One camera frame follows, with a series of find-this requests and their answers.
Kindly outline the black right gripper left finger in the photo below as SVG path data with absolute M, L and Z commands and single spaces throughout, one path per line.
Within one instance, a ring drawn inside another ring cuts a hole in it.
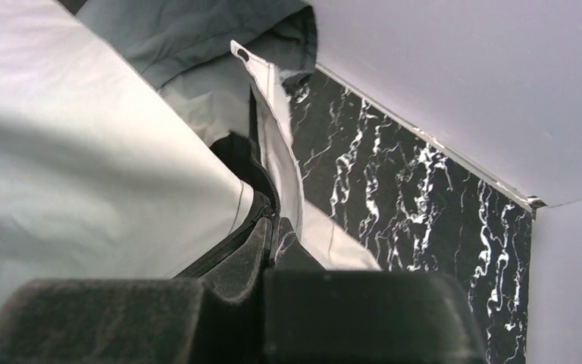
M 271 230 L 201 278 L 31 281 L 0 309 L 0 363 L 257 363 Z

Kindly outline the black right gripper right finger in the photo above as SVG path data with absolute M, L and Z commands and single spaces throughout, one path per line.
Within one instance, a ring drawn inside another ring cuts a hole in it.
M 266 363 L 484 363 L 456 280 L 436 272 L 328 271 L 287 218 L 263 274 Z

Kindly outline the grey and black jacket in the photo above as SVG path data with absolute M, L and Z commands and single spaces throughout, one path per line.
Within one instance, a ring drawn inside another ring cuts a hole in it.
M 0 1 L 0 308 L 41 278 L 173 278 L 232 237 L 264 190 L 231 137 L 323 267 L 378 269 L 304 196 L 285 88 L 317 50 L 304 1 Z

